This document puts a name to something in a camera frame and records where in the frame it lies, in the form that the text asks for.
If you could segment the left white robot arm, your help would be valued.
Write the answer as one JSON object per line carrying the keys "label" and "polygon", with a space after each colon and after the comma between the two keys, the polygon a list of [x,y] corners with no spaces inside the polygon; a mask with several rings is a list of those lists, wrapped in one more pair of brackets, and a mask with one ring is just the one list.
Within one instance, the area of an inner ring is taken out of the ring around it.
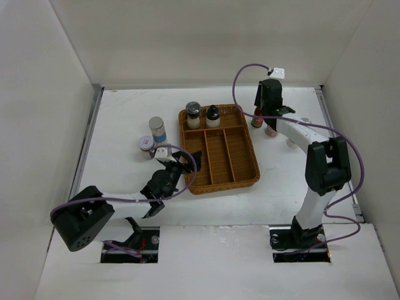
{"label": "left white robot arm", "polygon": [[112,202],[148,203],[150,210],[144,217],[151,218],[164,208],[164,201],[187,190],[201,170],[201,151],[190,153],[181,147],[161,145],[151,153],[164,169],[154,172],[139,193],[107,196],[96,186],[88,186],[50,212],[53,226],[71,252],[82,250],[101,232],[115,213]]}

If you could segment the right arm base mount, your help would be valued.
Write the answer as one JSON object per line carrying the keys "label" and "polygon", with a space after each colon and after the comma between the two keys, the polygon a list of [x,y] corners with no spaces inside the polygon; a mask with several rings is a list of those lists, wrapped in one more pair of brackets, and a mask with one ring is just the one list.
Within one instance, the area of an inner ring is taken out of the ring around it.
{"label": "right arm base mount", "polygon": [[319,226],[304,234],[291,227],[269,229],[272,259],[275,263],[330,263],[324,229]]}

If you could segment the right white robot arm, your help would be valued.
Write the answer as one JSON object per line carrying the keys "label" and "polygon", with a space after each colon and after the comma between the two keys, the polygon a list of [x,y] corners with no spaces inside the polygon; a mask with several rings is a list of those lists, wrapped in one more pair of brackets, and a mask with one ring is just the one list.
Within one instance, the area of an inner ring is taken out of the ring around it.
{"label": "right white robot arm", "polygon": [[351,179],[346,140],[318,133],[310,122],[285,106],[283,87],[277,79],[259,81],[254,105],[273,131],[285,135],[306,154],[307,193],[290,230],[280,235],[279,242],[284,248],[308,248],[321,234],[327,205]]}

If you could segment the black-top salt grinder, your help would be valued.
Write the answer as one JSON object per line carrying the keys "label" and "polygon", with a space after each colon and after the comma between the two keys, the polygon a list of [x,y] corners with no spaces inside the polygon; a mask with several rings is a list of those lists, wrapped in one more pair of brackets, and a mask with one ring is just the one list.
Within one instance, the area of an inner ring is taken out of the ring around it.
{"label": "black-top salt grinder", "polygon": [[206,110],[206,127],[218,128],[221,123],[219,108],[216,105],[210,105]]}

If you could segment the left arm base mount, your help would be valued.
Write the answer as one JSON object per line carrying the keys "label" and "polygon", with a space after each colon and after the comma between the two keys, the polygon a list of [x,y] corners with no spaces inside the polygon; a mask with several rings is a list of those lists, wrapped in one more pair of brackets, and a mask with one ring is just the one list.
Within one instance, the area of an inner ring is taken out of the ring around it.
{"label": "left arm base mount", "polygon": [[132,217],[125,220],[130,224],[132,234],[125,241],[112,240],[103,244],[100,263],[157,263],[160,227],[141,227]]}

